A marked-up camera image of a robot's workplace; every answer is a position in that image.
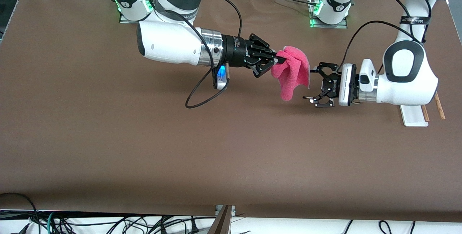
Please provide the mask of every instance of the wooden stick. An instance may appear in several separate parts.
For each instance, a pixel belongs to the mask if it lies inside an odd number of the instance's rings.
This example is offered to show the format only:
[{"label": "wooden stick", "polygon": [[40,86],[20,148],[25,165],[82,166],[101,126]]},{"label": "wooden stick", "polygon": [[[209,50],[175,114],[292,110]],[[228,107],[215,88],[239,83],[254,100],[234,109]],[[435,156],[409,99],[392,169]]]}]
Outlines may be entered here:
[{"label": "wooden stick", "polygon": [[441,119],[446,119],[446,117],[444,117],[444,112],[441,106],[441,102],[439,101],[438,92],[435,93],[435,103],[436,103],[436,108],[438,108],[439,117]]},{"label": "wooden stick", "polygon": [[425,119],[425,121],[426,121],[426,122],[429,122],[429,121],[430,121],[430,118],[429,118],[429,116],[428,116],[427,107],[425,107],[425,105],[422,105],[422,106],[420,106],[420,107],[422,107],[422,112],[423,112],[423,114],[424,114],[424,119]]}]

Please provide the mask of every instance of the green led light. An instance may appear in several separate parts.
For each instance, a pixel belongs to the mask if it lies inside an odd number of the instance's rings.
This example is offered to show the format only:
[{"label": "green led light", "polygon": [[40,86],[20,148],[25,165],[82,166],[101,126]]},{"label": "green led light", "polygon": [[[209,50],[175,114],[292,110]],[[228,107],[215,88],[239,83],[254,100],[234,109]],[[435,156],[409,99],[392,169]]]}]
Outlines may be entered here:
[{"label": "green led light", "polygon": [[120,10],[120,6],[119,6],[119,3],[117,1],[115,1],[116,4],[117,4],[117,9],[119,10],[120,13],[122,13],[122,11]]},{"label": "green led light", "polygon": [[148,12],[151,12],[151,11],[152,11],[152,5],[151,5],[151,3],[149,2],[149,0],[144,0],[144,1],[143,1],[143,4],[144,4],[144,6],[145,6],[145,8],[146,8],[146,10],[147,10]]},{"label": "green led light", "polygon": [[322,1],[320,0],[318,4],[316,4],[316,8],[314,9],[313,13],[315,15],[319,15],[319,12],[321,11],[322,8]]}]

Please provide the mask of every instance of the blue light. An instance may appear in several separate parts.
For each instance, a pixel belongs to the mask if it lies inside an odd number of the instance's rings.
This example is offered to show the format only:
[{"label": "blue light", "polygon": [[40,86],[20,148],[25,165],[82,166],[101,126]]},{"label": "blue light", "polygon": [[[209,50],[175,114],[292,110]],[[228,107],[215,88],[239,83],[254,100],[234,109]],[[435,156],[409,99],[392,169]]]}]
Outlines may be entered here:
[{"label": "blue light", "polygon": [[225,66],[222,65],[222,66],[220,67],[220,69],[218,70],[218,75],[219,75],[219,76],[225,76],[225,73],[226,73],[225,69],[226,69]]}]

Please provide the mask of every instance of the pink towel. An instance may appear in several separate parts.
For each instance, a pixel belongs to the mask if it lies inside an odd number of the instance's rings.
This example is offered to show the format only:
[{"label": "pink towel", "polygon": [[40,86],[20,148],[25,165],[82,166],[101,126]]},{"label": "pink towel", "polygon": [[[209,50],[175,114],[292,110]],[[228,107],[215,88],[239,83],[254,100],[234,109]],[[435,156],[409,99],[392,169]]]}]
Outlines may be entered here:
[{"label": "pink towel", "polygon": [[308,63],[308,59],[302,50],[288,45],[276,55],[286,58],[286,61],[271,67],[271,75],[279,80],[281,98],[284,101],[290,101],[295,87],[300,84],[308,87],[310,83],[310,63]]}]

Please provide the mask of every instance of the black strap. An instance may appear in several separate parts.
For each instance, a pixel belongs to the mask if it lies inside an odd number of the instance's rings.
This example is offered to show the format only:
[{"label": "black strap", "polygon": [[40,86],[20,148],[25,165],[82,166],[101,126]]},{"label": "black strap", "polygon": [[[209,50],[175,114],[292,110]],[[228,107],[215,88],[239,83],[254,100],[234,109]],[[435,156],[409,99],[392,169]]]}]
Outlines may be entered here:
[{"label": "black strap", "polygon": [[137,0],[116,0],[125,9],[131,8]]},{"label": "black strap", "polygon": [[430,17],[407,17],[402,16],[400,20],[400,24],[409,24],[409,25],[428,25],[430,24],[431,18]]},{"label": "black strap", "polygon": [[348,7],[348,5],[350,5],[350,2],[351,0],[346,3],[336,2],[335,0],[327,0],[327,3],[332,6],[335,12],[342,12],[346,7]]}]

